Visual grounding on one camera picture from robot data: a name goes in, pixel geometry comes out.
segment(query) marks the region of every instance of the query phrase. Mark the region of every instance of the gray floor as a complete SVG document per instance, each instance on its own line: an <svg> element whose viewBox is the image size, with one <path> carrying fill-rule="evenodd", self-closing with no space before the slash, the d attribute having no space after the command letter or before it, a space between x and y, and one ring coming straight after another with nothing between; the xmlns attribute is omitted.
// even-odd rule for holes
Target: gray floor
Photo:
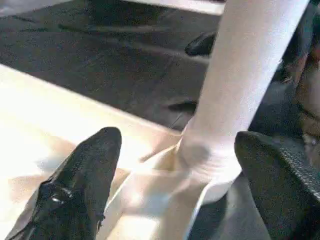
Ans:
<svg viewBox="0 0 320 240"><path fill-rule="evenodd" d="M97 26L91 12L79 0L0 19L0 63L183 129L191 115L168 105L198 99L208 64L184 48L216 31L219 18L122 3ZM190 239L269 239L242 175L224 198L201 208Z"/></svg>

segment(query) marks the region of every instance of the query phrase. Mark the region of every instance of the white pole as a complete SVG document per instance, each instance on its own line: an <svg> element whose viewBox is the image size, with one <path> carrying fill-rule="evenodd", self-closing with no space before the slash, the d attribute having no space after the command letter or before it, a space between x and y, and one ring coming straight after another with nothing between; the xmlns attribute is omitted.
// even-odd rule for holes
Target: white pole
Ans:
<svg viewBox="0 0 320 240"><path fill-rule="evenodd" d="M241 172L237 132L248 129L308 0L228 0L179 167L222 197Z"/></svg>

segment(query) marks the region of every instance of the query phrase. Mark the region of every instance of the black object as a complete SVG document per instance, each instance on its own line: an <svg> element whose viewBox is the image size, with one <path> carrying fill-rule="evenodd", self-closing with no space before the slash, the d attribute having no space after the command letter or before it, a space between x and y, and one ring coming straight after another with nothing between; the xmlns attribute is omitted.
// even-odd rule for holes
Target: black object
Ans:
<svg viewBox="0 0 320 240"><path fill-rule="evenodd" d="M320 238L320 173L303 142L239 132L235 153L273 239Z"/></svg>
<svg viewBox="0 0 320 240"><path fill-rule="evenodd" d="M216 40L216 34L206 32L191 41L184 49L189 56L208 56Z"/></svg>
<svg viewBox="0 0 320 240"><path fill-rule="evenodd" d="M115 127L80 143L28 201L7 240L94 240L121 147Z"/></svg>

